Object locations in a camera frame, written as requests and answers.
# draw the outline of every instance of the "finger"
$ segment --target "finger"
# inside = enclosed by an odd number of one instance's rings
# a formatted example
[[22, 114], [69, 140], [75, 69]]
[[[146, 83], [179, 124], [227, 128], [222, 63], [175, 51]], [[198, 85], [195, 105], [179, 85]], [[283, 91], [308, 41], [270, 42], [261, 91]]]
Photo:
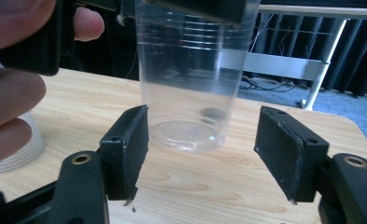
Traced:
[[74, 18], [75, 39], [90, 41], [98, 38], [105, 30], [104, 20], [96, 11], [78, 7]]
[[0, 161], [24, 147], [31, 136], [30, 125], [21, 119], [0, 126]]
[[35, 107], [45, 93], [40, 76], [0, 69], [0, 126]]
[[18, 43], [49, 19], [55, 0], [0, 0], [0, 49]]

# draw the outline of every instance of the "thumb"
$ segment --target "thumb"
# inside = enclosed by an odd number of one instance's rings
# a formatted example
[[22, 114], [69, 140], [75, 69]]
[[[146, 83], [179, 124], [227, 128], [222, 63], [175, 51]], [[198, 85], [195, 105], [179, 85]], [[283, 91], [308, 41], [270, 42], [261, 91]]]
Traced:
[[0, 49], [34, 34], [49, 19], [55, 0], [0, 0]]

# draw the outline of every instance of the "wooden table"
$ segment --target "wooden table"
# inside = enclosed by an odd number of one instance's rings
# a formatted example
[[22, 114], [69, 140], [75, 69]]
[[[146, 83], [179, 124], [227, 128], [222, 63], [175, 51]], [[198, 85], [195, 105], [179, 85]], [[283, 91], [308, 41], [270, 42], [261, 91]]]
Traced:
[[[46, 148], [35, 161], [0, 174], [8, 200], [58, 177], [68, 155], [93, 149], [128, 108], [141, 105], [139, 83], [61, 69], [44, 77], [45, 99], [32, 111]], [[225, 147], [203, 155], [160, 149], [150, 143], [132, 207], [109, 202], [112, 223], [319, 223], [315, 203], [289, 203], [253, 151], [261, 105], [237, 99]], [[367, 140], [349, 119], [269, 105], [330, 142], [330, 155], [358, 154], [367, 159]]]

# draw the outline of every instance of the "screw hole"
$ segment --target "screw hole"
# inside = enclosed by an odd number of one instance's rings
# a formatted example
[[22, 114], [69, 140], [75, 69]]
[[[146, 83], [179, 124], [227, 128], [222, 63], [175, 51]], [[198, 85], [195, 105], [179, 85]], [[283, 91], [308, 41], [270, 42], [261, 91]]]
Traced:
[[120, 138], [120, 137], [118, 137], [118, 136], [115, 136], [115, 137], [111, 137], [111, 140], [112, 140], [113, 142], [117, 142], [117, 141], [121, 140], [121, 138]]
[[80, 165], [90, 160], [91, 160], [91, 156], [89, 154], [84, 153], [84, 154], [76, 155], [76, 157], [72, 159], [72, 163], [75, 165]]
[[344, 161], [346, 161], [346, 163], [348, 163], [350, 165], [353, 165], [353, 166], [356, 166], [356, 167], [360, 167], [360, 168], [367, 167], [367, 163], [365, 161], [363, 161], [359, 158], [356, 158], [356, 157], [348, 156], [348, 157], [344, 158]]
[[307, 141], [312, 143], [312, 144], [316, 144], [318, 142], [317, 139], [313, 139], [313, 138], [307, 138]]

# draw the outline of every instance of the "clear plastic cup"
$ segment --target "clear plastic cup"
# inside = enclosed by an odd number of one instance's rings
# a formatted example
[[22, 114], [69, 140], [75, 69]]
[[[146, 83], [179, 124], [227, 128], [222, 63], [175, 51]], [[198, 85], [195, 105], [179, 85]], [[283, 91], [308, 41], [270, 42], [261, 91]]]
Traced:
[[243, 24], [232, 27], [135, 0], [152, 142], [199, 153], [223, 145], [259, 2], [248, 0]]

